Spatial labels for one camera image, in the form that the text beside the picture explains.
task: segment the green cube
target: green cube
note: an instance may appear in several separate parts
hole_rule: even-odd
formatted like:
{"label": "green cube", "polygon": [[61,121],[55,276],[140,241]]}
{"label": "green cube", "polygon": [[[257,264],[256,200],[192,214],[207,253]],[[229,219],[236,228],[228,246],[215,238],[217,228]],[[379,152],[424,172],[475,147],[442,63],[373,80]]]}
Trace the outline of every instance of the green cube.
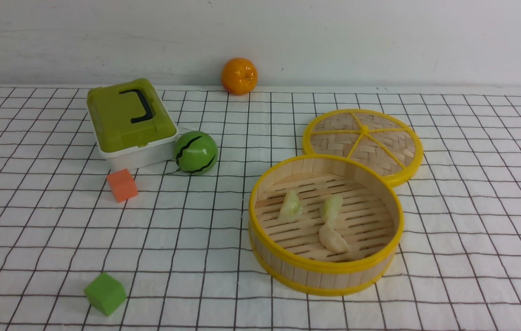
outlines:
{"label": "green cube", "polygon": [[123,285],[106,272],[101,273],[84,289],[90,304],[105,316],[115,312],[127,299]]}

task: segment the yellow rim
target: yellow rim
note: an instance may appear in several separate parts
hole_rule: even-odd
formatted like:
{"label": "yellow rim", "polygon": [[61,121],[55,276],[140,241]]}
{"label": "yellow rim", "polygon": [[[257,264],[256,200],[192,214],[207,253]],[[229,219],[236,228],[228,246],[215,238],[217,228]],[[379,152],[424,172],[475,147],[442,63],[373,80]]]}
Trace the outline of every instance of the yellow rim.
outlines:
{"label": "yellow rim", "polygon": [[345,295],[351,295],[356,292],[360,292],[364,289],[367,289],[374,283],[376,283],[381,277],[384,275],[384,273],[387,272],[387,269],[391,266],[393,262],[393,256],[391,260],[389,260],[389,263],[385,266],[383,271],[378,274],[377,276],[374,276],[369,281],[367,281],[364,284],[355,286],[355,287],[347,287],[346,289],[335,289],[335,290],[325,290],[325,289],[317,289],[315,287],[309,287],[306,285],[301,285],[299,283],[295,283],[292,280],[288,280],[285,277],[281,276],[280,274],[276,273],[264,260],[258,255],[258,252],[256,252],[256,248],[252,246],[252,252],[254,253],[254,257],[256,257],[256,260],[260,264],[260,266],[269,273],[270,276],[275,278],[277,281],[279,281],[281,284],[290,287],[291,289],[294,289],[296,291],[306,293],[308,295],[317,295],[317,296],[345,296]]}
{"label": "yellow rim", "polygon": [[[389,243],[380,251],[377,253],[374,253],[373,255],[362,258],[361,260],[357,261],[350,261],[350,262],[322,262],[322,261],[315,261],[310,260],[309,258],[300,257],[296,254],[293,254],[289,252],[286,249],[283,249],[280,245],[277,245],[269,236],[260,228],[260,224],[258,222],[258,219],[256,218],[256,211],[254,205],[256,204],[255,197],[258,195],[258,187],[260,186],[260,183],[273,171],[277,170],[278,168],[282,167],[284,164],[291,163],[297,160],[303,160],[303,159],[332,159],[332,160],[339,160],[342,162],[346,162],[349,164],[352,164],[353,166],[362,168],[372,176],[374,176],[376,179],[378,179],[383,185],[386,187],[386,189],[391,193],[391,197],[393,197],[393,201],[395,202],[395,205],[397,205],[397,209],[399,212],[399,224],[397,227],[397,231],[395,232],[395,235],[393,235],[393,238]],[[256,182],[254,185],[254,188],[252,189],[252,193],[250,195],[250,201],[248,202],[248,210],[250,212],[250,224],[248,226],[248,231],[255,231],[256,235],[258,235],[258,239],[262,242],[262,245],[267,247],[271,253],[273,253],[275,256],[280,258],[281,260],[291,264],[292,266],[298,266],[300,268],[304,268],[309,271],[315,271],[315,272],[325,272],[325,273],[351,273],[351,272],[357,272],[361,270],[365,270],[368,268],[371,268],[372,266],[375,266],[376,264],[379,264],[381,261],[383,261],[385,258],[389,256],[389,254],[395,253],[395,248],[399,244],[399,240],[401,239],[401,235],[403,234],[403,210],[401,208],[401,203],[399,202],[399,199],[397,195],[395,194],[395,191],[389,186],[387,182],[384,181],[384,179],[378,175],[376,172],[370,170],[366,166],[364,166],[361,163],[357,162],[351,162],[351,160],[345,158],[345,157],[339,157],[335,155],[325,155],[325,154],[308,154],[308,155],[299,155],[296,157],[292,157],[291,159],[284,160],[280,162],[279,164],[276,164],[275,166],[268,169]]]}
{"label": "yellow rim", "polygon": [[[401,126],[400,130],[390,128],[390,129],[384,129],[384,130],[373,130],[374,132],[405,131],[409,134],[409,136],[412,138],[412,140],[414,142],[414,145],[416,145],[416,154],[414,155],[412,162],[407,166],[404,166],[398,162],[398,164],[401,167],[403,167],[403,170],[401,170],[400,172],[397,172],[395,174],[389,175],[389,176],[383,176],[382,178],[391,187],[399,186],[399,185],[407,182],[410,178],[412,178],[414,176],[414,174],[416,174],[416,172],[418,171],[418,168],[420,167],[420,165],[422,164],[422,160],[424,159],[424,147],[422,146],[422,141],[420,141],[420,138],[418,137],[416,132],[414,132],[414,130],[412,130],[404,122],[401,122],[400,120],[395,119],[395,117],[391,117],[389,115],[379,113],[378,111],[372,111],[372,110],[368,110],[368,109],[339,109],[339,110],[330,111],[329,113],[325,113],[325,114],[322,114],[322,115],[316,117],[315,119],[313,119],[313,121],[311,121],[309,124],[307,124],[307,128],[303,132],[303,139],[302,139],[303,153],[315,154],[315,151],[313,150],[313,146],[311,145],[311,136],[313,134],[321,134],[321,131],[313,132],[313,129],[319,122],[323,121],[324,119],[327,119],[327,117],[330,117],[332,115],[351,114],[351,115],[353,115],[353,117],[355,117],[355,119],[357,120],[359,125],[361,125],[361,121],[357,119],[355,113],[380,116],[380,117],[383,117],[384,119],[387,119],[387,120]],[[349,130],[336,130],[335,132],[349,132]],[[355,133],[361,134],[361,131],[356,130]],[[390,155],[391,158],[395,159],[395,156],[393,154],[390,154],[389,151],[386,151],[386,152]],[[353,159],[350,159],[350,155],[352,155],[352,154],[349,153],[349,155],[347,155],[344,159],[348,159],[351,163],[354,163],[354,164],[359,164],[361,166],[363,165],[362,163],[359,163]]]}

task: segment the toy orange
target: toy orange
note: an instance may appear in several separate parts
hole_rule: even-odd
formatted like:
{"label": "toy orange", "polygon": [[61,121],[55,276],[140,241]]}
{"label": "toy orange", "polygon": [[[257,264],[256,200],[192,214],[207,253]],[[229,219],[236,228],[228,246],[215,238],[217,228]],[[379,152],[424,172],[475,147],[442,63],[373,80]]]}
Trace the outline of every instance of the toy orange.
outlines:
{"label": "toy orange", "polygon": [[257,82],[258,71],[249,59],[233,58],[224,65],[222,85],[229,93],[241,96],[254,90]]}

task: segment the watermelon stripe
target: watermelon stripe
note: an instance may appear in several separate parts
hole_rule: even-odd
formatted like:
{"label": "watermelon stripe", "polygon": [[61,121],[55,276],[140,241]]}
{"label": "watermelon stripe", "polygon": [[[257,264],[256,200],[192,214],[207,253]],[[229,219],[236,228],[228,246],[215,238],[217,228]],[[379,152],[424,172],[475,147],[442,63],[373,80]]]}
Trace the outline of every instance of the watermelon stripe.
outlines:
{"label": "watermelon stripe", "polygon": [[189,174],[196,174],[197,172],[201,172],[201,171],[205,170],[205,168],[207,168],[207,167],[209,167],[210,165],[212,165],[212,162],[213,162],[213,160],[214,160],[215,158],[216,158],[216,156],[214,155],[214,156],[212,157],[212,159],[209,160],[209,163],[207,163],[206,165],[204,165],[203,167],[201,167],[201,168],[199,168],[199,169],[197,169],[197,170],[193,170],[193,171],[185,171],[185,172],[187,172],[187,173],[189,173]]}
{"label": "watermelon stripe", "polygon": [[178,164],[178,159],[180,159],[181,156],[183,156],[183,152],[185,151],[185,149],[189,148],[189,146],[191,146],[191,144],[193,144],[195,141],[197,141],[197,139],[199,139],[199,138],[201,138],[201,137],[202,137],[202,136],[197,136],[197,137],[195,137],[195,138],[189,140],[189,142],[188,142],[185,146],[181,147],[181,150],[178,151],[177,156],[174,158],[174,161],[177,163],[177,166],[180,167],[180,164]]}

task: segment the plastic container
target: plastic container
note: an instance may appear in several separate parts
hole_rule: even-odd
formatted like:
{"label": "plastic container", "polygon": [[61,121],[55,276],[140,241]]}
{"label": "plastic container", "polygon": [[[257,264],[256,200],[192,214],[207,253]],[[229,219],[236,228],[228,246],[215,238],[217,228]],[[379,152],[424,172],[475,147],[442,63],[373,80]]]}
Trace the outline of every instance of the plastic container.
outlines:
{"label": "plastic container", "polygon": [[97,146],[112,171],[174,158],[177,126],[147,79],[93,88],[86,105]]}
{"label": "plastic container", "polygon": [[[277,217],[290,189],[304,210],[297,220],[281,223]],[[332,194],[343,198],[336,231],[349,253],[334,253],[319,240],[319,210]],[[348,295],[374,284],[403,233],[403,211],[391,186],[365,165],[335,155],[302,155],[275,165],[252,189],[249,211],[258,262],[277,281],[312,295]]]}

